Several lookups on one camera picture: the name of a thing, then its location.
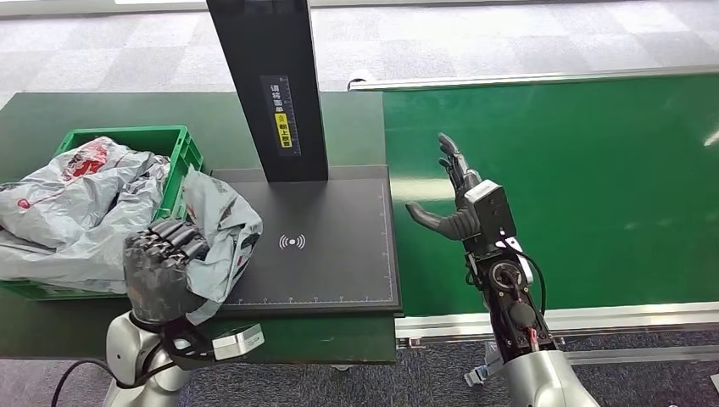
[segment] green table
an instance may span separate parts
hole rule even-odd
[[[395,336],[416,343],[490,333],[464,283],[461,245],[415,225],[403,208],[418,200],[452,210],[435,164],[438,131],[506,187],[520,241],[547,279],[553,330],[719,322],[718,74],[444,85],[322,98],[332,164],[382,164],[387,145],[409,317],[263,321],[287,334],[257,361],[391,361]],[[34,170],[69,129],[124,125],[184,123],[209,168],[257,166],[239,112],[233,93],[17,95],[0,112],[0,176]],[[117,300],[34,304],[0,294],[8,322],[0,354],[99,356],[104,328],[126,309]],[[80,329],[88,335],[73,342]]]

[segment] yellow label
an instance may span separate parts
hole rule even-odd
[[[287,115],[275,113],[275,122],[277,123],[277,134],[280,136],[280,145],[282,148],[292,148],[292,136],[290,135],[290,125],[287,123]]]

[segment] wireless charging symbol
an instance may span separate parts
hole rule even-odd
[[[307,239],[304,237],[304,235],[300,234],[299,236],[295,238],[289,238],[285,235],[280,236],[280,248],[282,250],[294,246],[296,248],[304,248],[304,245],[307,243]]]

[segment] gray plastic bag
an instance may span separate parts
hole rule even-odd
[[[123,239],[162,200],[167,158],[99,137],[0,186],[0,280],[124,293]]]
[[[190,169],[182,184],[187,213],[207,240],[204,260],[187,265],[188,289],[208,299],[187,315],[199,324],[214,315],[242,276],[262,234],[262,220],[227,183]]]

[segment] black mat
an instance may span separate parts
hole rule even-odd
[[[223,315],[401,310],[386,167],[331,168],[329,181],[213,176],[250,202],[264,229]]]

